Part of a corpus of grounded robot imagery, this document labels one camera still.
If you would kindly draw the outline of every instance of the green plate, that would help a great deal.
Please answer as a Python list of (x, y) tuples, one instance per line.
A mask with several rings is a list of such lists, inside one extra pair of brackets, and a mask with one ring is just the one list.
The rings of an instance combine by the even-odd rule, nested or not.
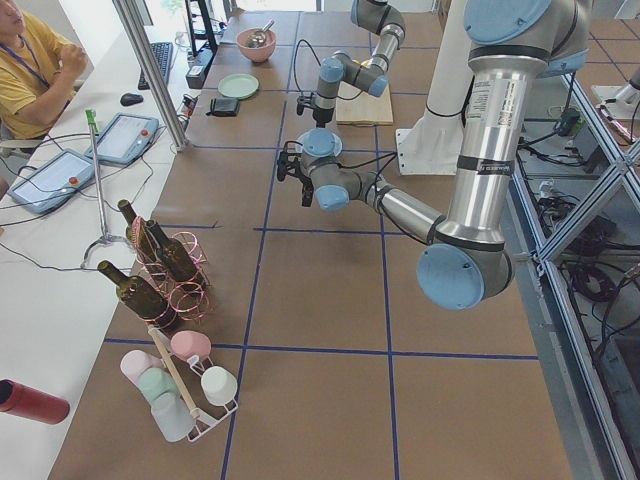
[(229, 98), (242, 100), (256, 93), (260, 83), (258, 79), (248, 73), (234, 73), (220, 80), (218, 91)]

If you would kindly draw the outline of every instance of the spoon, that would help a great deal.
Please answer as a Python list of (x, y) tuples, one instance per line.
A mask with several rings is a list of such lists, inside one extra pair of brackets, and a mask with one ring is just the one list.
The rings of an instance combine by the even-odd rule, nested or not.
[(271, 28), (271, 26), (274, 23), (275, 23), (275, 20), (269, 20), (269, 23), (267, 23), (264, 27), (256, 30), (251, 35), (249, 35), (249, 38), (247, 38), (247, 41), (244, 44), (245, 47), (249, 47), (249, 48), (262, 47), (267, 41), (266, 32)]

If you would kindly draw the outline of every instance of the tablet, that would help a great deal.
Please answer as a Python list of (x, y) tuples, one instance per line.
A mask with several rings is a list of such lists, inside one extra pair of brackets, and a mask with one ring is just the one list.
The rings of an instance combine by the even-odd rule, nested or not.
[[(100, 133), (98, 160), (110, 165), (126, 166), (138, 158), (158, 130), (158, 119), (118, 113)], [(93, 148), (85, 152), (93, 159)]]
[(46, 213), (69, 200), (93, 176), (91, 161), (81, 153), (66, 149), (7, 193), (32, 212)]

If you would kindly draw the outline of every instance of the wooden board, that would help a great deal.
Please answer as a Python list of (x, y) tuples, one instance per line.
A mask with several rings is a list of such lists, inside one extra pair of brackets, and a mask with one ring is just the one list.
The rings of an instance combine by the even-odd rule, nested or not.
[[(339, 95), (342, 98), (353, 98), (358, 92), (358, 89), (346, 83), (340, 85)], [(355, 100), (338, 99), (336, 120), (339, 124), (350, 125), (392, 125), (393, 111), (389, 87), (387, 86), (379, 98), (363, 92)]]

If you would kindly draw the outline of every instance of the bowl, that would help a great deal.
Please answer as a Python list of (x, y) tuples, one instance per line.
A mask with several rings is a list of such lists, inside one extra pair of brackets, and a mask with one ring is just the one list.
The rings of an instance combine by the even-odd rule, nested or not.
[(266, 42), (263, 46), (258, 48), (250, 48), (245, 46), (247, 43), (247, 39), (249, 36), (255, 32), (256, 30), (260, 30), (259, 28), (250, 28), (249, 30), (245, 30), (240, 32), (236, 37), (236, 44), (240, 49), (240, 52), (251, 60), (254, 63), (261, 63), (267, 60), (276, 49), (276, 34), (271, 30), (267, 30), (265, 32), (265, 36), (267, 37)]

